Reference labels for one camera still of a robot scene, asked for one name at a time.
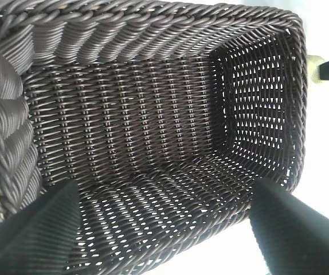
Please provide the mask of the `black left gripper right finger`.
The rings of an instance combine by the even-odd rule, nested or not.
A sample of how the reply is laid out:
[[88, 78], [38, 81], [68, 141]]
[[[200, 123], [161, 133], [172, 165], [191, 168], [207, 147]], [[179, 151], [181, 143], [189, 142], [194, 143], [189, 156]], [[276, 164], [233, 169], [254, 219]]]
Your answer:
[[250, 224], [270, 274], [329, 274], [329, 219], [268, 178], [252, 193]]

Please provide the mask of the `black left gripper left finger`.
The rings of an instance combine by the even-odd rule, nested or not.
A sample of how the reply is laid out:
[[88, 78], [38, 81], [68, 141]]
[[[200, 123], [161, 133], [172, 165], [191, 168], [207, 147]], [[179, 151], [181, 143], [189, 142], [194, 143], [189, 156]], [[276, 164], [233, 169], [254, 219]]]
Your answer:
[[0, 223], [0, 274], [62, 274], [80, 226], [72, 179]]

